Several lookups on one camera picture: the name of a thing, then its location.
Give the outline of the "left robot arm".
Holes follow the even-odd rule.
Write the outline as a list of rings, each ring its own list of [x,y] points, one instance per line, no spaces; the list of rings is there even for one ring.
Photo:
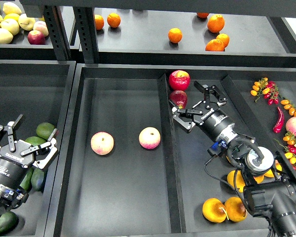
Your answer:
[[[57,128],[52,130],[45,143],[33,146],[16,137],[22,122],[23,115],[20,114],[15,121],[0,125],[0,217],[26,202],[29,194],[21,183],[30,168],[46,171],[59,152]]]

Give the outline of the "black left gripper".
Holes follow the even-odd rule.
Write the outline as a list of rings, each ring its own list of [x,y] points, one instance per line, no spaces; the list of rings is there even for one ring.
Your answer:
[[[23,181],[29,167],[35,166],[47,170],[58,155],[54,129],[45,143],[33,146],[23,140],[16,141],[16,130],[23,122],[23,114],[7,125],[0,125],[0,141],[7,135],[8,144],[0,146],[0,195],[10,195],[15,192]]]

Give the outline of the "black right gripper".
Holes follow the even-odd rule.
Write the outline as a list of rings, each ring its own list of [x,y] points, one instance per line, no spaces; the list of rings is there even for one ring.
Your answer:
[[[204,99],[195,104],[191,109],[172,108],[172,118],[185,132],[198,126],[213,142],[223,140],[231,142],[238,134],[233,130],[235,123],[219,108],[227,103],[227,97],[216,85],[201,85],[198,81],[193,83]]]

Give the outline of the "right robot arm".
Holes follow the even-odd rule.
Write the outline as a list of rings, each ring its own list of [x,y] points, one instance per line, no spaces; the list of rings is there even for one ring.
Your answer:
[[[221,110],[227,103],[215,86],[194,86],[204,95],[191,109],[169,98],[173,120],[186,132],[199,127],[214,143],[211,158],[226,157],[235,168],[230,187],[253,217],[265,218],[269,236],[296,237],[296,172],[283,152],[258,146],[254,137],[234,131],[235,123]]]

